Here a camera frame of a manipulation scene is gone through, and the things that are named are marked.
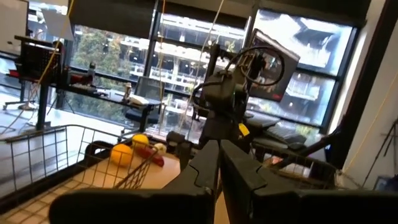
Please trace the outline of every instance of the yellow tag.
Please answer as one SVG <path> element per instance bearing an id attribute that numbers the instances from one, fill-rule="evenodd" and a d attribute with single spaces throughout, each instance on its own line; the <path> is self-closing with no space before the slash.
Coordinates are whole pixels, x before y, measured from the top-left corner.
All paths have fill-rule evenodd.
<path id="1" fill-rule="evenodd" d="M 239 124 L 239 130 L 241 131 L 243 136 L 247 136 L 248 134 L 250 134 L 248 128 L 242 123 Z"/>

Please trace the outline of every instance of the bottle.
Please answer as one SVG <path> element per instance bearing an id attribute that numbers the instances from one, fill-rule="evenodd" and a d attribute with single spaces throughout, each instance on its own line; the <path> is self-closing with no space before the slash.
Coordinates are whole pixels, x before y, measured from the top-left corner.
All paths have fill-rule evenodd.
<path id="1" fill-rule="evenodd" d="M 126 101 L 130 98 L 130 94 L 131 94 L 131 83 L 126 83 L 125 87 L 125 91 L 124 91 L 124 96 L 123 96 L 123 100 Z"/>
<path id="2" fill-rule="evenodd" d="M 95 76 L 95 63 L 94 62 L 90 62 L 90 65 L 87 70 L 87 76 L 89 77 L 89 80 L 91 80 L 90 84 L 92 84 L 92 81 L 94 80 L 94 76 Z"/>

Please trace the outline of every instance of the red object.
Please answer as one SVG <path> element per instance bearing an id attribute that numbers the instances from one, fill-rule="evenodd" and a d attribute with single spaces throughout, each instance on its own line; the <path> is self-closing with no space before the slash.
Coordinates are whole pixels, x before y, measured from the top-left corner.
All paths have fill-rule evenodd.
<path id="1" fill-rule="evenodd" d="M 17 70 L 10 70 L 9 74 L 11 77 L 19 78 L 19 73 L 17 72 Z"/>
<path id="2" fill-rule="evenodd" d="M 282 96 L 278 95 L 278 94 L 273 94 L 272 97 L 276 100 L 282 99 Z"/>
<path id="3" fill-rule="evenodd" d="M 83 76 L 83 75 L 76 75 L 76 74 L 71 74 L 70 75 L 70 84 L 82 84 L 82 85 L 87 85 L 91 84 L 93 82 L 93 76 Z"/>
<path id="4" fill-rule="evenodd" d="M 153 155 L 153 153 L 155 153 L 155 151 L 151 148 L 151 147 L 137 147 L 136 149 L 134 149 L 135 152 L 137 153 L 138 156 L 141 156 L 144 159 L 148 159 L 150 158 L 151 155 Z M 159 154 L 155 154 L 152 158 L 152 162 L 160 167 L 164 166 L 164 160 L 163 157 Z"/>

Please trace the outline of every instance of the toy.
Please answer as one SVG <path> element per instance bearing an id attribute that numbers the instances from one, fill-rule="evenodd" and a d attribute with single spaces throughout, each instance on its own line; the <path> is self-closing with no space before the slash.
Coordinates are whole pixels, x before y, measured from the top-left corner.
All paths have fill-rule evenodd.
<path id="1" fill-rule="evenodd" d="M 145 148 L 149 144 L 149 139 L 145 134 L 135 134 L 131 138 L 132 149 Z"/>
<path id="2" fill-rule="evenodd" d="M 125 144 L 117 144 L 111 151 L 111 162 L 117 166 L 128 167 L 133 158 L 132 149 Z"/>
<path id="3" fill-rule="evenodd" d="M 161 156 L 167 153 L 167 147 L 162 143 L 156 143 L 154 149 L 157 149 L 157 153 Z"/>
<path id="4" fill-rule="evenodd" d="M 154 153 L 156 153 L 155 150 L 153 150 L 151 147 L 146 146 L 146 147 L 138 147 L 135 149 L 135 152 L 137 153 L 138 156 L 141 156 L 144 159 L 148 159 L 150 158 L 151 155 L 153 155 Z M 156 153 L 153 158 L 152 158 L 152 162 L 160 167 L 164 166 L 164 160 L 163 157 L 161 155 L 159 155 L 158 153 Z"/>

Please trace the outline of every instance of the tripod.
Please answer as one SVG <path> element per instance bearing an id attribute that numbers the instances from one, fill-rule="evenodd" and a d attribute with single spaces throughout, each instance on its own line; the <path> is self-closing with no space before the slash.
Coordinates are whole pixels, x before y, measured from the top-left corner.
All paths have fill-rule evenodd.
<path id="1" fill-rule="evenodd" d="M 394 169 L 395 169 L 394 173 L 397 173 L 396 172 L 396 169 L 397 169 L 397 139 L 396 139 L 396 137 L 398 137 L 397 125 L 398 125 L 398 118 L 393 122 L 390 130 L 386 134 L 386 137 L 384 138 L 383 143 L 381 144 L 381 147 L 373 160 L 372 166 L 369 169 L 368 173 L 366 174 L 366 177 L 365 177 L 365 180 L 363 181 L 362 187 L 364 187 L 364 185 L 366 184 L 366 181 L 368 181 L 369 176 L 371 175 L 371 172 L 373 170 L 373 167 L 376 164 L 376 161 L 379 159 L 379 156 L 380 156 L 381 152 L 383 151 L 384 146 L 386 146 L 386 150 L 384 151 L 383 157 L 385 157 L 387 155 L 387 152 L 388 152 L 388 149 L 390 148 L 391 143 L 393 143 L 392 146 L 394 147 L 394 151 L 393 151 L 393 154 L 394 154 L 393 161 L 394 161 Z"/>

